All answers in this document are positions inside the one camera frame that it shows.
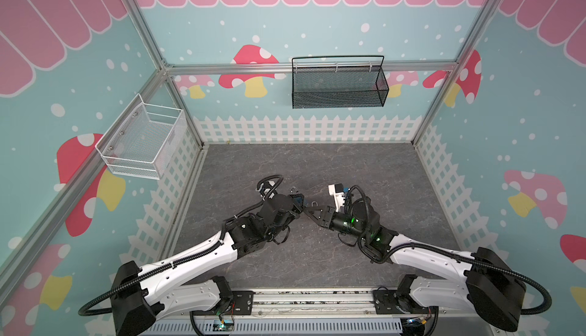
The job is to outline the blue padlock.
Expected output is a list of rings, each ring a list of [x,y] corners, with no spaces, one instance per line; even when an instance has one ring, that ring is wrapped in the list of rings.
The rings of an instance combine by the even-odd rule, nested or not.
[[[296,194],[291,194],[291,198],[299,205],[299,206],[304,206],[305,205],[305,197],[303,194],[300,193],[296,193]]]

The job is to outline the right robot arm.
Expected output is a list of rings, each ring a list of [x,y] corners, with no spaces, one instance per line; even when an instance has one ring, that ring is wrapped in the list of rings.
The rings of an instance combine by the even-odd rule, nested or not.
[[[422,277],[406,277],[401,298],[421,308],[473,309],[488,324],[517,331],[526,287],[494,251],[480,247],[471,253],[415,241],[382,226],[370,199],[345,199],[340,208],[310,206],[304,212],[318,226],[350,236],[351,246],[374,264],[409,266],[448,281],[433,286]]]

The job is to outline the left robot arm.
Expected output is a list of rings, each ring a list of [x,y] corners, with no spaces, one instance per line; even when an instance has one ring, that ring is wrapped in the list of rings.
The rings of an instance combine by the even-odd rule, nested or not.
[[[119,267],[108,299],[116,335],[139,335],[179,305],[184,283],[276,242],[281,232],[305,209],[302,194],[273,194],[250,211],[229,218],[221,230],[194,247],[139,267],[134,261]]]

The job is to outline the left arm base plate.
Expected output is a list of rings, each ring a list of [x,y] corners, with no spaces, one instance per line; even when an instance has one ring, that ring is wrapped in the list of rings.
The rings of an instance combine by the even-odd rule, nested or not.
[[[251,316],[253,291],[234,291],[231,296],[222,297],[218,305],[208,311],[192,311],[195,316]]]

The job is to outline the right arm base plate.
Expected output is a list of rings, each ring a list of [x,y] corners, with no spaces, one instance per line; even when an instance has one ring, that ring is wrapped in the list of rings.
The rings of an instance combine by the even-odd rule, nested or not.
[[[372,291],[373,302],[377,315],[400,315],[400,316],[431,316],[433,311],[430,307],[422,307],[406,293],[398,290],[379,288]]]

